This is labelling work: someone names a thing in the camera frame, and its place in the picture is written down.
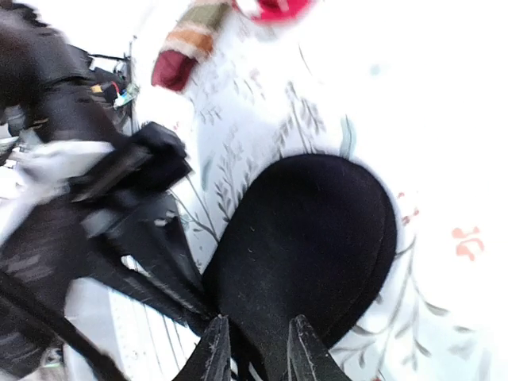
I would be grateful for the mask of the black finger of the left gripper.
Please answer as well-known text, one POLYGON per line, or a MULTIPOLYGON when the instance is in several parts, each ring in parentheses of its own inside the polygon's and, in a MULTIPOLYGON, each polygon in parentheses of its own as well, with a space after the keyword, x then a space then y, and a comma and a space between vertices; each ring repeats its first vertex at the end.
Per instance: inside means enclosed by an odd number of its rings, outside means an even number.
POLYGON ((87 258, 92 279, 190 329, 216 318, 173 196, 153 196, 130 210, 97 207, 82 225, 94 247, 87 258))

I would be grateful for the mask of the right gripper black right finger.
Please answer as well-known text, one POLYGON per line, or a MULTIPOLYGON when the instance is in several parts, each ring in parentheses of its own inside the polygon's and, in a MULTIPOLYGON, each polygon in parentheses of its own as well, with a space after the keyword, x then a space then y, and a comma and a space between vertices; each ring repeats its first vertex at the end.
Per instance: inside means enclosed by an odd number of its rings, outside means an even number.
POLYGON ((293 318, 287 339, 287 379, 290 381, 351 381, 337 366, 304 315, 293 318))

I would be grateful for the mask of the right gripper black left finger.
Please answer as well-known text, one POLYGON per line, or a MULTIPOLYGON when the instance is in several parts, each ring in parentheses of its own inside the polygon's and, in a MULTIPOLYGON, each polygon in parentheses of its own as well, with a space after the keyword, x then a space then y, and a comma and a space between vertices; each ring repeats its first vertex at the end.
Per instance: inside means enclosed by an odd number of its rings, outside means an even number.
POLYGON ((177 381, 230 381, 229 320, 218 316, 206 328, 177 381))

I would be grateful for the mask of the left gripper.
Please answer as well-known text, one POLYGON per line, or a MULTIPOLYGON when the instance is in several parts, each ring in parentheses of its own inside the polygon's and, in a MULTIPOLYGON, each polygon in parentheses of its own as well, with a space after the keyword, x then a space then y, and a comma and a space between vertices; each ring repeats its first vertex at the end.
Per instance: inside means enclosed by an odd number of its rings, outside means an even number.
POLYGON ((140 153, 142 168, 124 173, 121 187, 143 195, 163 191, 190 170, 183 143, 157 124, 132 136, 119 133, 90 85, 87 67, 33 8, 1 4, 1 105, 20 106, 33 117, 39 140, 21 158, 26 188, 12 202, 10 221, 1 231, 1 363, 15 375, 29 375, 58 337, 82 354, 101 380, 123 379, 116 364, 63 316, 75 279, 99 274, 108 286, 134 298, 148 296, 152 306, 181 318, 180 298, 112 264, 115 252, 108 244, 94 248, 67 185, 102 159, 120 168, 140 153))

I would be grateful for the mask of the black sock with white stripes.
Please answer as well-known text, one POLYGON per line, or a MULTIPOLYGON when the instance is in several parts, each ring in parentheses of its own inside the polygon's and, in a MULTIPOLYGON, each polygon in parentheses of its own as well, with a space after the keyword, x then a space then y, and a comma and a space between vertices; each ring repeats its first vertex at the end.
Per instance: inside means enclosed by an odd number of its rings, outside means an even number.
POLYGON ((229 319, 238 379, 283 378, 298 315, 333 347, 374 302, 396 244, 391 200, 364 167, 308 154, 264 169, 202 276, 229 319))

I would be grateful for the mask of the beige brown striped sock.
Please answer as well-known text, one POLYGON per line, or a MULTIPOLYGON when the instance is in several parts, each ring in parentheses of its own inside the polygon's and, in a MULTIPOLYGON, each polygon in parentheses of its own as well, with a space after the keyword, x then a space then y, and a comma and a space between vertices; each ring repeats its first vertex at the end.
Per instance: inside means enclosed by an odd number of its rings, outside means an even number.
POLYGON ((166 36, 152 70, 154 87, 183 90, 193 70, 214 50, 231 1, 194 1, 166 36))

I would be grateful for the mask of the red sock in pile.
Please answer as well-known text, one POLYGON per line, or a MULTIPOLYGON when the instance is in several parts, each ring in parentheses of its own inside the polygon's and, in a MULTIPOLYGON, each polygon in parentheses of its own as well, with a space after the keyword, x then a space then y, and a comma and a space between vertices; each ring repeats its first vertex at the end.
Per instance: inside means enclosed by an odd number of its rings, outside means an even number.
POLYGON ((259 24, 279 24, 297 20, 312 5, 310 0, 236 0, 233 8, 259 24))

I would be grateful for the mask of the floral white table mat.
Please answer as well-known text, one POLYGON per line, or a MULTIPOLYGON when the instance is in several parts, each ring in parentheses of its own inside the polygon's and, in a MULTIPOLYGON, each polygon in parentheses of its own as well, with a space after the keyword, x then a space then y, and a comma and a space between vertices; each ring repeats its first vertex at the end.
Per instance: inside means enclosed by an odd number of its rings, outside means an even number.
POLYGON ((126 20, 137 116, 174 129, 193 174, 175 189, 199 270, 269 163, 329 153, 393 195, 397 256, 333 347, 354 380, 507 377, 507 4, 316 1, 292 25, 231 13, 183 94, 150 85, 189 4, 126 20))

